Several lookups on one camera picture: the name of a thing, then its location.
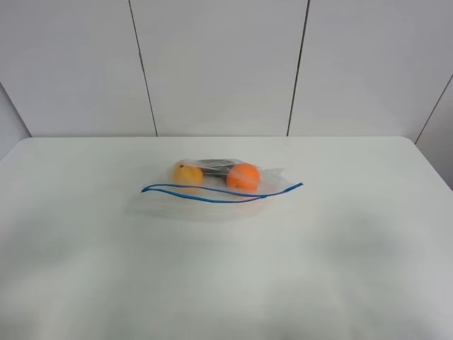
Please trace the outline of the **yellow-orange fruit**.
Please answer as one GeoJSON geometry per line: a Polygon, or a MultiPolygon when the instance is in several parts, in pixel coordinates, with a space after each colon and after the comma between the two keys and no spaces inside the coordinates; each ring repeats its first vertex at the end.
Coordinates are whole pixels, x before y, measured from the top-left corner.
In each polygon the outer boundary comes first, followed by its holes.
{"type": "Polygon", "coordinates": [[[173,168],[172,182],[181,185],[177,187],[181,193],[192,195],[203,185],[203,172],[196,166],[178,162],[173,168]]]}

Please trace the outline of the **clear zip bag blue seal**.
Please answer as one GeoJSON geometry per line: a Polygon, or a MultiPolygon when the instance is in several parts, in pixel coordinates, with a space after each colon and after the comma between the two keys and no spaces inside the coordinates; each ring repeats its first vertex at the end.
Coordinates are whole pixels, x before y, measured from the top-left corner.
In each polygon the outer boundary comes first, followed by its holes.
{"type": "MultiPolygon", "coordinates": [[[[182,159],[145,183],[139,193],[128,203],[134,213],[168,220],[233,220],[243,215],[252,215],[262,207],[262,201],[282,196],[303,186],[302,182],[292,183],[283,175],[282,169],[264,169],[254,165],[260,172],[257,191],[248,192],[227,186],[226,177],[206,176],[195,194],[184,194],[177,190],[181,185],[172,182],[173,168],[178,162],[196,166],[197,160],[182,159]]],[[[236,164],[247,163],[229,159],[236,164]]]]}

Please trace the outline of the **orange fruit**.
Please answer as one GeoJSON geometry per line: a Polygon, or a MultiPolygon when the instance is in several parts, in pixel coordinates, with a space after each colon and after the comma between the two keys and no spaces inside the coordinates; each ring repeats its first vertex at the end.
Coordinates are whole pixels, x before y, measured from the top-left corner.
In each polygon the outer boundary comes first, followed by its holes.
{"type": "Polygon", "coordinates": [[[232,189],[254,192],[260,185],[260,172],[252,164],[235,164],[226,177],[226,185],[232,189]]]}

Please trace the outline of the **dark eggplant in bag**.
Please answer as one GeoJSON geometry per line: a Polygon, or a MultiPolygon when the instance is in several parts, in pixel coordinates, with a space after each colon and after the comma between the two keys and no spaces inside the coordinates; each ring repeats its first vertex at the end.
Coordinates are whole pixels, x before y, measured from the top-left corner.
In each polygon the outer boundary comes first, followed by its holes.
{"type": "Polygon", "coordinates": [[[236,165],[235,161],[229,159],[202,159],[196,163],[196,167],[200,168],[204,175],[216,177],[226,177],[236,165]]]}

